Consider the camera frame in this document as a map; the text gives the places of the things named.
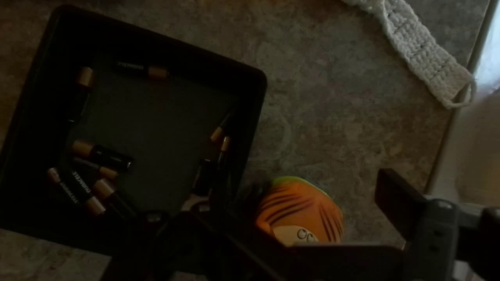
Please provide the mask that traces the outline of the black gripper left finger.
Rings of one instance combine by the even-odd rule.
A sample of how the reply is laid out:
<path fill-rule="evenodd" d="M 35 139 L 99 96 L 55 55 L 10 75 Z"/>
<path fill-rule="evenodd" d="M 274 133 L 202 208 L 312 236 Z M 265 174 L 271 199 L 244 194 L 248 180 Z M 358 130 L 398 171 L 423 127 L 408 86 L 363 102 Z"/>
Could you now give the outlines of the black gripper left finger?
<path fill-rule="evenodd" d="M 208 281 L 293 281 L 283 247 L 221 210 L 141 214 L 101 281 L 174 281 L 183 272 Z"/>

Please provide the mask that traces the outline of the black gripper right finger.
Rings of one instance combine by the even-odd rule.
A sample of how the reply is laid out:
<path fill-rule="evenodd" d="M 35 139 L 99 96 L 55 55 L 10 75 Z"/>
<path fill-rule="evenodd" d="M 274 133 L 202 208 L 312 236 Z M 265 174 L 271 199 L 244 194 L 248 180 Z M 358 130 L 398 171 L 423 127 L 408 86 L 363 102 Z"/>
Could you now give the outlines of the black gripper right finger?
<path fill-rule="evenodd" d="M 404 281 L 452 281 L 455 263 L 466 263 L 485 281 L 500 281 L 500 216 L 427 199 L 393 169 L 377 175 L 376 203 L 407 241 Z"/>

